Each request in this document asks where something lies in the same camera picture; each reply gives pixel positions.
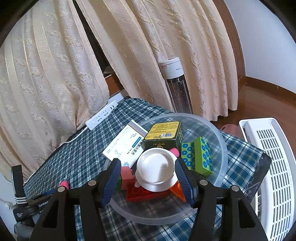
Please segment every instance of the white cup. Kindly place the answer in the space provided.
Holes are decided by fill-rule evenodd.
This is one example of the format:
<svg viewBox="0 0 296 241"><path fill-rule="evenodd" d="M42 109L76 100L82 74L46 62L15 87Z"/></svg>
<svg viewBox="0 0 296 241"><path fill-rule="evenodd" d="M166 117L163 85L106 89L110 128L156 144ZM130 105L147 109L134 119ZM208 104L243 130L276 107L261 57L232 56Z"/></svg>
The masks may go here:
<svg viewBox="0 0 296 241"><path fill-rule="evenodd" d="M140 185L152 192L162 192L177 182L175 161L177 157L168 150L151 148L143 152L137 162L135 176Z"/></svg>

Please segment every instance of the blue plaid fabric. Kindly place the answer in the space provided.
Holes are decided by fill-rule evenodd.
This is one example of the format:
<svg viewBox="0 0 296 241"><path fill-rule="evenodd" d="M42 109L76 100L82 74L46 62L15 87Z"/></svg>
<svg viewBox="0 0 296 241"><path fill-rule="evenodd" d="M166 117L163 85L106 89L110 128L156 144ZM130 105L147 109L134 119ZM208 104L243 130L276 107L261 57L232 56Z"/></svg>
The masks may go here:
<svg viewBox="0 0 296 241"><path fill-rule="evenodd" d="M122 101L94 130L86 130L70 144L63 145L29 179L24 189L27 198L32 198L56 188L68 180L71 188L80 187L95 179L103 169L106 158L102 151L133 119L137 123L170 113L141 99ZM222 187L238 185L246 191L261 157L262 150L234 136L221 132L228 150L228 168ZM215 227L221 222L221 207L217 206ZM78 240L84 240L79 206L75 208ZM144 225L134 223L119 215L107 205L101 212L109 240L187 240L195 215L168 225Z"/></svg>

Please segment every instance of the electrical outlet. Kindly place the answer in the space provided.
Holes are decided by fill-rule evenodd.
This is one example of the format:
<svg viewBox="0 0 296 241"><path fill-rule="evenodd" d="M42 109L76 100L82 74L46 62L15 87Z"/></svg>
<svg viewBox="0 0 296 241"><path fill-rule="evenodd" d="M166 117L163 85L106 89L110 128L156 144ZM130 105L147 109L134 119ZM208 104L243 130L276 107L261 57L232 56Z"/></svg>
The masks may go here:
<svg viewBox="0 0 296 241"><path fill-rule="evenodd" d="M117 102L114 100L109 104L106 104L98 113L89 118L85 124L92 131L98 124L110 115L111 111L117 106Z"/></svg>

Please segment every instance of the orange toy block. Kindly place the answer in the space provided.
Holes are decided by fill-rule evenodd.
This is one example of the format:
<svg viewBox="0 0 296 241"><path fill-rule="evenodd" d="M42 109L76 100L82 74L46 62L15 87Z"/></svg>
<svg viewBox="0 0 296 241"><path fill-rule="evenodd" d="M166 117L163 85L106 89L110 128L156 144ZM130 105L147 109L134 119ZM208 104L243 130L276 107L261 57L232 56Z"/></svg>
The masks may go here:
<svg viewBox="0 0 296 241"><path fill-rule="evenodd" d="M121 190L126 190L128 183L134 181L133 171L129 167L121 167Z"/></svg>
<svg viewBox="0 0 296 241"><path fill-rule="evenodd" d="M174 194L175 194L180 200L182 200L183 202L186 202L179 181L177 181L177 182L175 183L175 185L172 186L169 190L170 190L172 193L174 193Z"/></svg>

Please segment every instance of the green toy block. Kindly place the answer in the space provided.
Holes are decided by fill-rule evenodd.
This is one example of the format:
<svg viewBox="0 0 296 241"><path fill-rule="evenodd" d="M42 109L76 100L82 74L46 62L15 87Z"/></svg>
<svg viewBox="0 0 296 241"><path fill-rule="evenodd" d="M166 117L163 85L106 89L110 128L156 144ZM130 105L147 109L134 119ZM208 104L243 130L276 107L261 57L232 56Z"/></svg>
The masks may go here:
<svg viewBox="0 0 296 241"><path fill-rule="evenodd" d="M186 163L189 170L195 171L195 159L194 159L194 143L185 142L181 144L181 157Z"/></svg>
<svg viewBox="0 0 296 241"><path fill-rule="evenodd" d="M213 173L211 150L209 143L201 137L194 140L195 171L208 176Z"/></svg>
<svg viewBox="0 0 296 241"><path fill-rule="evenodd" d="M121 175L119 175L118 182L117 182L115 190L120 191L121 190L121 184L122 184L122 178L121 178Z"/></svg>

